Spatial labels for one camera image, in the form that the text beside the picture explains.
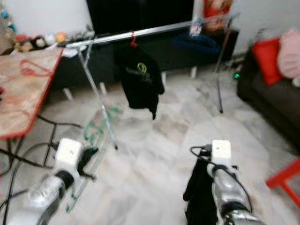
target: red stool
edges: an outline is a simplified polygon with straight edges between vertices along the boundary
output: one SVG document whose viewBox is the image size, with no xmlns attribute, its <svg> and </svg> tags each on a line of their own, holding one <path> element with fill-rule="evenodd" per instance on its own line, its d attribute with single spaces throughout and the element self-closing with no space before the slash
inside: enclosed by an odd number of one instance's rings
<svg viewBox="0 0 300 225">
<path fill-rule="evenodd" d="M 273 176 L 271 179 L 267 180 L 267 185 L 269 188 L 274 189 L 275 187 L 282 187 L 282 189 L 290 196 L 290 198 L 297 204 L 300 208 L 300 197 L 285 183 L 292 177 L 300 173 L 300 158 L 298 158 L 294 163 L 290 164 L 287 168 Z"/>
</svg>

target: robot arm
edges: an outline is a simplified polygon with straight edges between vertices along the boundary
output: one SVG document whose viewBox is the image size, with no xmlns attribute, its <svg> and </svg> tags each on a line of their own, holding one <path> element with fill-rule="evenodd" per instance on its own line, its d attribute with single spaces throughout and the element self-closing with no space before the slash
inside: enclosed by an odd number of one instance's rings
<svg viewBox="0 0 300 225">
<path fill-rule="evenodd" d="M 253 213 L 251 200 L 237 180 L 231 163 L 229 141 L 214 140 L 201 147 L 199 158 L 209 161 L 208 174 L 214 179 L 212 194 L 224 225 L 264 225 Z"/>
<path fill-rule="evenodd" d="M 85 174 L 83 168 L 97 151 L 84 150 L 80 142 L 61 139 L 52 174 L 30 189 L 22 208 L 9 225 L 47 225 L 66 191 L 76 187 L 80 176 L 94 179 Z"/>
</svg>

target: clothes hanger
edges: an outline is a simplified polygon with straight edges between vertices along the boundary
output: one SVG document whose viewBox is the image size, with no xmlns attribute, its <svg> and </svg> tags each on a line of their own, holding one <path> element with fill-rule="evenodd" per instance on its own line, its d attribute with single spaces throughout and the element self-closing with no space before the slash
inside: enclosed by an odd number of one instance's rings
<svg viewBox="0 0 300 225">
<path fill-rule="evenodd" d="M 137 44 L 136 44 L 136 36 L 135 36 L 135 32 L 133 30 L 130 31 L 132 33 L 132 41 L 130 43 L 130 47 L 133 48 L 137 48 Z"/>
</svg>

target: black cloth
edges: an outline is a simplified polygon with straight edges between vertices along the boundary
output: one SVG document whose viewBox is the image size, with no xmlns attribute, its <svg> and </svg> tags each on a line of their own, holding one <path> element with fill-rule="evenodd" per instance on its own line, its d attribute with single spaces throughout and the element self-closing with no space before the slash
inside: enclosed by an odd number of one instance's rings
<svg viewBox="0 0 300 225">
<path fill-rule="evenodd" d="M 133 47 L 118 50 L 115 57 L 129 107 L 148 108 L 155 119 L 158 95 L 165 91 L 157 63 L 141 49 Z"/>
<path fill-rule="evenodd" d="M 207 165 L 207 162 L 197 160 L 183 194 L 183 200 L 188 202 L 188 225 L 215 225 L 218 221 L 217 207 L 211 191 L 213 179 L 207 173 Z"/>
</svg>

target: pillow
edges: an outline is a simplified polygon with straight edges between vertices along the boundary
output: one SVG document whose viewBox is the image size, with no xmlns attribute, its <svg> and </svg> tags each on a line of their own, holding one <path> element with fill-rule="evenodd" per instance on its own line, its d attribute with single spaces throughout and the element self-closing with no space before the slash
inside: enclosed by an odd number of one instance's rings
<svg viewBox="0 0 300 225">
<path fill-rule="evenodd" d="M 300 76 L 300 31 L 290 30 L 281 37 L 278 68 L 286 78 Z"/>
<path fill-rule="evenodd" d="M 253 46 L 253 53 L 268 86 L 283 78 L 277 67 L 279 38 L 256 42 Z"/>
</svg>

